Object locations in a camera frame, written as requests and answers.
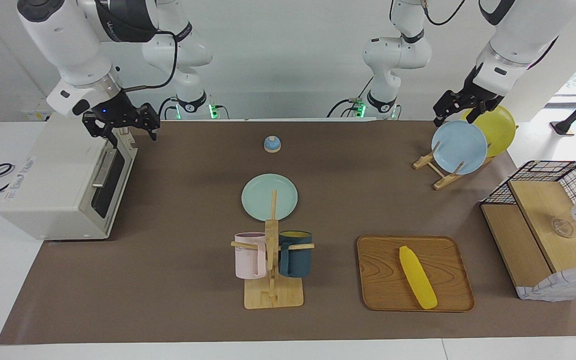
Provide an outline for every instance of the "mint green plate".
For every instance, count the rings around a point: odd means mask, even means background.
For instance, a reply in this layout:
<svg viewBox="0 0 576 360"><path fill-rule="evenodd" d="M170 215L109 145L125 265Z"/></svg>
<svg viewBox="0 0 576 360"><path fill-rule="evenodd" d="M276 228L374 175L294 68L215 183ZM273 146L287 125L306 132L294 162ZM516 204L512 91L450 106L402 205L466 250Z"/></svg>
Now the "mint green plate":
<svg viewBox="0 0 576 360"><path fill-rule="evenodd" d="M288 178L276 173L265 173L250 180L241 193L246 212L259 221L270 219L270 202L277 190L277 220L290 215L297 206L297 187Z"/></svg>

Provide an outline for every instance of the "light blue plate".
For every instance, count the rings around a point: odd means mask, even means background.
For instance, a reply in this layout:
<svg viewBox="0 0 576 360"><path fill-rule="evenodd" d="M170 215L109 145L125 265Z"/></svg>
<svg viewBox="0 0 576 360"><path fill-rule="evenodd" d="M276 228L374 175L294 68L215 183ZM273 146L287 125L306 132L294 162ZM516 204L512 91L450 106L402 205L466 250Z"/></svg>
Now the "light blue plate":
<svg viewBox="0 0 576 360"><path fill-rule="evenodd" d="M246 212L259 221L270 219L273 189L277 189L277 220L290 215L297 206L297 187L288 178L276 173L265 173L250 180L241 193Z"/></svg>
<svg viewBox="0 0 576 360"><path fill-rule="evenodd" d="M444 123L432 137L432 149L437 142L434 159L443 170L454 172L465 162L457 175L470 174L484 164L488 153L486 136L475 125L462 120Z"/></svg>

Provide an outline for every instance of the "small blue round object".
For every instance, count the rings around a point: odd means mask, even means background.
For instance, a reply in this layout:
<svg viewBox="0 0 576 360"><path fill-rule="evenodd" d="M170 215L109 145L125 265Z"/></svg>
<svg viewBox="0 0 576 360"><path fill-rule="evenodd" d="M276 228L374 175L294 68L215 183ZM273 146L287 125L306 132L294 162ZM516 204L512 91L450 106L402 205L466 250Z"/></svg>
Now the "small blue round object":
<svg viewBox="0 0 576 360"><path fill-rule="evenodd" d="M265 138L265 141L263 141L263 148L268 153L276 153L277 151L281 150L282 142L279 140L279 137L270 135Z"/></svg>

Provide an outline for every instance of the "mug handle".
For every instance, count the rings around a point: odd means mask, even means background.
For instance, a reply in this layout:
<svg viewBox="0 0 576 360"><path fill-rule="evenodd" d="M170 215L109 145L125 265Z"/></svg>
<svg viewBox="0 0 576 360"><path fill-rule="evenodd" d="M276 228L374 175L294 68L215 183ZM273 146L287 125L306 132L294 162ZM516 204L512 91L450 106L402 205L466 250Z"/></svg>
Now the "mug handle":
<svg viewBox="0 0 576 360"><path fill-rule="evenodd" d="M256 269L254 269L254 276L259 276L266 271L266 244L256 244Z"/></svg>
<svg viewBox="0 0 576 360"><path fill-rule="evenodd" d="M288 269L288 259L290 250L288 247L292 245L288 241L281 244L281 259L279 260L279 271L282 274L290 275L290 271Z"/></svg>

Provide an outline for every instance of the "white cloth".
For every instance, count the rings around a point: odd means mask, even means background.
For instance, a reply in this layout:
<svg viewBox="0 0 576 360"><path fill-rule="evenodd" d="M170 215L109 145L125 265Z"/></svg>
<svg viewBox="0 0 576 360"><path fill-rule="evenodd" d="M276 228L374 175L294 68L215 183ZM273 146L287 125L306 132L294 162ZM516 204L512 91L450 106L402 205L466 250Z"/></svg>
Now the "white cloth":
<svg viewBox="0 0 576 360"><path fill-rule="evenodd" d="M553 273L535 287L519 286L522 300L566 301L576 299L576 268Z"/></svg>

